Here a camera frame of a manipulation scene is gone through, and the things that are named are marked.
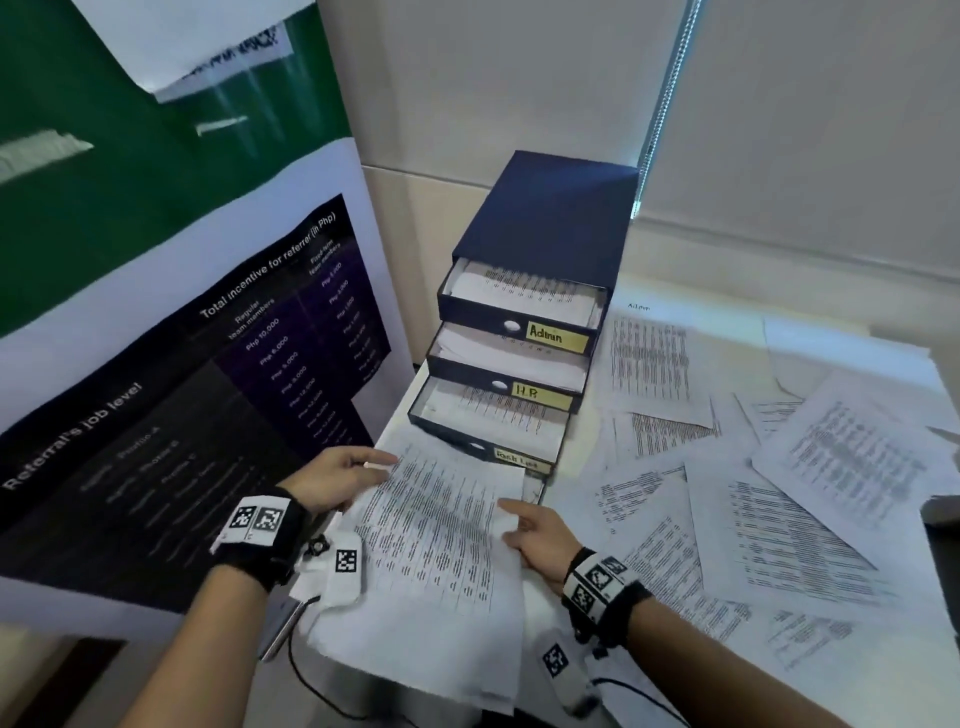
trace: gray window shade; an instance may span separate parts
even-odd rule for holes
[[[636,164],[684,0],[320,0],[366,164],[490,185],[515,149]]]
[[[709,0],[640,217],[960,279],[960,3]]]

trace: black cable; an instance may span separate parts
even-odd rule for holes
[[[309,607],[311,604],[316,604],[318,601],[320,601],[320,598],[318,596],[313,596],[307,599],[303,603],[303,606],[304,606],[303,612],[306,611],[305,607]],[[314,695],[319,697],[326,704],[327,708],[332,710],[338,716],[346,718],[347,720],[383,720],[385,719],[385,718],[376,717],[376,716],[352,716],[346,711],[341,710],[325,695],[323,695],[320,691],[318,691],[316,688],[314,688],[312,685],[310,685],[310,683],[306,681],[306,678],[304,678],[303,675],[300,673],[300,669],[297,667],[297,663],[294,662],[294,631],[296,630],[296,627],[297,627],[297,623],[294,622],[293,626],[290,628],[290,635],[287,637],[287,657],[290,660],[290,667],[293,668],[294,674],[297,675],[297,679],[300,680],[300,684],[303,685],[305,688],[307,688],[309,691],[311,691]],[[419,728],[417,723],[415,723],[413,720],[411,720],[410,718],[408,718],[402,713],[397,713],[394,716],[387,716],[386,719],[389,719],[392,717],[399,718],[404,723],[411,726],[411,728]]]
[[[661,703],[661,702],[660,702],[659,700],[657,700],[655,697],[651,697],[651,696],[648,695],[646,692],[642,691],[640,688],[635,688],[633,685],[629,685],[628,683],[622,683],[622,682],[620,682],[619,680],[614,680],[614,679],[611,678],[611,677],[598,677],[598,678],[596,678],[595,680],[591,680],[590,682],[593,683],[594,685],[602,685],[603,683],[610,683],[611,685],[616,685],[616,686],[619,687],[619,688],[626,688],[628,691],[635,692],[637,695],[640,695],[640,696],[642,696],[642,697],[645,697],[647,700],[649,700],[651,703],[653,703],[654,705],[656,705],[658,708],[660,708],[660,709],[661,709],[662,711],[664,711],[665,713],[669,714],[669,715],[670,715],[671,717],[673,717],[675,720],[678,720],[680,723],[682,723],[683,725],[685,725],[686,728],[690,728],[690,724],[687,723],[683,718],[681,718],[681,717],[678,716],[676,713],[674,713],[673,711],[671,711],[669,708],[667,708],[665,705],[663,705],[663,703]]]

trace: poster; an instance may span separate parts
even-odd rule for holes
[[[65,0],[2,13],[67,82],[0,81],[0,141],[47,134],[0,144],[0,620],[149,636],[237,499],[376,440],[411,357],[315,8],[157,96]]]

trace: wristband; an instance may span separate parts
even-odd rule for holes
[[[249,574],[269,592],[289,580],[312,521],[288,491],[273,486],[240,499],[210,553],[217,565]]]
[[[612,556],[582,548],[570,562],[564,581],[564,607],[577,640],[596,635],[606,647],[627,640],[634,606],[651,596],[639,577]]]

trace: drawer label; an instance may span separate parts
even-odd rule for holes
[[[550,475],[550,465],[548,463],[544,463],[542,460],[534,460],[532,457],[527,457],[526,455],[521,455],[518,452],[511,452],[508,449],[501,448],[494,448],[493,454],[496,456],[497,460],[502,460],[510,465],[519,465],[521,468],[526,468],[527,470],[543,473],[544,475]]]
[[[524,384],[520,381],[514,382],[514,389],[511,394],[514,397],[520,397],[522,400],[534,401],[547,407],[562,409],[564,412],[569,412],[570,404],[573,403],[573,398],[570,395],[562,395],[560,392],[535,387],[532,384]]]
[[[531,321],[527,324],[527,338],[531,341],[540,341],[557,349],[566,349],[568,352],[583,353],[587,350],[589,339],[582,333],[565,331],[562,328],[546,327]]]

